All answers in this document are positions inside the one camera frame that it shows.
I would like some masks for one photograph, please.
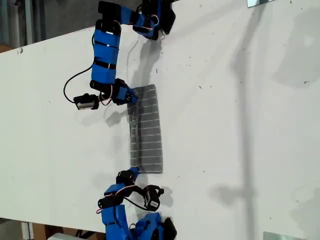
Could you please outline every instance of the white table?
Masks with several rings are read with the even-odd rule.
[[[320,2],[173,8],[162,42],[122,27],[117,77],[155,84],[160,109],[164,173],[138,183],[165,187],[179,240],[318,239]],[[126,106],[78,111],[62,92],[92,63],[93,31],[0,54],[0,217],[104,232],[97,201],[130,165]],[[129,223],[145,214],[125,205]]]

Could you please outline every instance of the black plastic part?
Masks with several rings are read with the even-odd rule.
[[[117,206],[122,204],[124,198],[122,196],[106,196],[99,199],[98,207],[101,209],[106,209],[109,207]]]
[[[167,217],[162,224],[164,229],[163,231],[163,239],[165,240],[174,240],[177,236],[177,230],[174,226],[174,223],[171,221],[170,217]]]
[[[103,67],[105,69],[116,69],[116,67],[117,67],[117,65],[115,65],[115,64],[106,63],[104,61],[99,61],[97,59],[94,59],[93,64],[100,66],[100,67]]]
[[[121,6],[107,1],[99,1],[98,12],[102,14],[103,20],[121,21]]]
[[[160,207],[160,195],[164,194],[164,190],[156,185],[148,185],[143,189],[144,206],[149,211],[155,212]]]
[[[116,78],[115,81],[114,81],[114,85],[113,85],[112,101],[113,101],[115,104],[117,104],[118,106],[119,106],[119,105],[123,105],[123,104],[130,104],[130,103],[132,103],[132,98],[133,98],[133,96],[130,95],[128,91],[126,92],[126,95],[125,95],[125,99],[124,99],[124,100],[121,100],[121,99],[118,99],[118,98],[117,98],[117,95],[118,95],[118,93],[119,93],[120,87],[126,88],[127,90],[130,89],[130,88],[128,87],[128,85],[126,84],[125,81],[123,81],[123,80],[120,79],[120,78]]]
[[[103,84],[98,81],[91,80],[90,81],[90,88],[92,88],[94,90],[98,90],[99,92],[103,92],[107,96],[107,98],[110,97],[111,84]]]
[[[89,95],[89,93],[85,93],[82,96],[76,96],[73,98],[73,101],[78,108],[78,110],[82,109],[98,109],[99,107],[99,99],[98,96],[92,94]]]
[[[166,35],[170,33],[175,20],[176,14],[172,10],[172,1],[162,0],[160,28],[164,31]]]
[[[150,240],[159,240],[159,230],[157,228],[153,231]]]
[[[130,186],[135,182],[135,173],[132,170],[120,171],[115,178],[115,183]]]

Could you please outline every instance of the blue robotic arm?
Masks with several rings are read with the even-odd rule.
[[[100,1],[98,12],[102,14],[102,19],[95,24],[92,41],[94,61],[90,81],[90,87],[100,94],[97,96],[85,93],[71,101],[65,94],[65,85],[64,95],[67,100],[75,103],[79,110],[95,110],[99,103],[105,105],[105,100],[112,100],[117,105],[135,104],[138,98],[134,91],[125,81],[116,78],[121,25],[132,25],[135,32],[156,41],[159,31],[165,34],[171,31],[176,19],[171,5],[172,0],[143,0],[140,9],[132,11],[115,3]]]
[[[132,167],[119,172],[116,184],[105,192],[104,198],[98,201],[102,222],[105,225],[107,240],[174,240],[177,231],[170,218],[162,222],[161,215],[155,212],[160,206],[159,196],[164,190],[155,185],[141,189],[135,185],[139,169]],[[132,192],[137,192],[144,198],[144,209],[154,213],[140,219],[134,228],[129,228],[125,206],[121,204]]]

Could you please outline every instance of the blue plastic part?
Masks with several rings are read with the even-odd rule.
[[[121,204],[105,208],[101,211],[101,216],[105,225],[106,239],[133,240],[127,223],[125,205]]]
[[[108,189],[104,192],[104,195],[113,193],[113,192],[118,192],[120,189],[123,189],[125,187],[124,183],[117,183],[117,184],[112,184]]]
[[[145,16],[140,14],[138,21],[136,22],[136,24],[134,26],[141,28],[144,25],[145,22]]]
[[[119,36],[116,36],[107,32],[103,32],[100,30],[94,31],[94,41],[97,41],[102,44],[107,44],[115,48],[119,48],[119,45],[120,45]]]
[[[119,48],[95,44],[93,47],[94,56],[100,61],[108,64],[117,64]]]
[[[121,23],[128,25],[130,22],[130,17],[131,17],[131,9],[122,6],[121,7]]]
[[[131,170],[131,171],[133,171],[133,181],[135,182],[136,181],[136,179],[137,179],[137,177],[139,176],[139,174],[140,174],[140,170],[139,170],[139,168],[138,167],[136,167],[136,166],[133,166],[133,167],[131,167],[129,170]]]
[[[116,80],[116,70],[93,64],[91,79],[102,84],[114,84]]]
[[[159,239],[163,240],[164,228],[160,223],[161,216],[158,212],[147,214],[136,223],[135,228],[131,230],[132,235],[139,240],[150,240],[155,229],[158,229],[159,236],[162,236]]]

